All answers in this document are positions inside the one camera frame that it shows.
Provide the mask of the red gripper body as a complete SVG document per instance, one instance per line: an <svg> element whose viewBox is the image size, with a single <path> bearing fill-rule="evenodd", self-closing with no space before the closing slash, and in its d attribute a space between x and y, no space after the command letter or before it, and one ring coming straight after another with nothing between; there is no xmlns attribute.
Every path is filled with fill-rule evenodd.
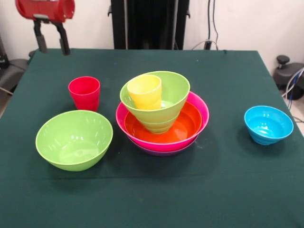
<svg viewBox="0 0 304 228"><path fill-rule="evenodd" d="M75 12L74 0L16 0L15 5L22 17L31 20L65 22Z"/></svg>

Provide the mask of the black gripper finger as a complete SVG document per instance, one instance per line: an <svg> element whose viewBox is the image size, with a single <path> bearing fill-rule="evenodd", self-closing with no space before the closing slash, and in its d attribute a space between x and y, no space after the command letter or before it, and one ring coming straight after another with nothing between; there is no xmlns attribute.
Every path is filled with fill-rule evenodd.
<svg viewBox="0 0 304 228"><path fill-rule="evenodd" d="M40 52L47 53L48 49L46 46L44 35L41 33L41 23L48 23L48 20L34 20L34 33L36 36L38 48Z"/></svg>
<svg viewBox="0 0 304 228"><path fill-rule="evenodd" d="M68 44L68 40L67 40L67 34L66 34L66 30L64 29L64 26L62 23L55 23L55 26L57 28L57 31L60 34L60 46L61 46L61 50L62 53L67 56L70 54L70 48L69 48L69 44Z"/></svg>

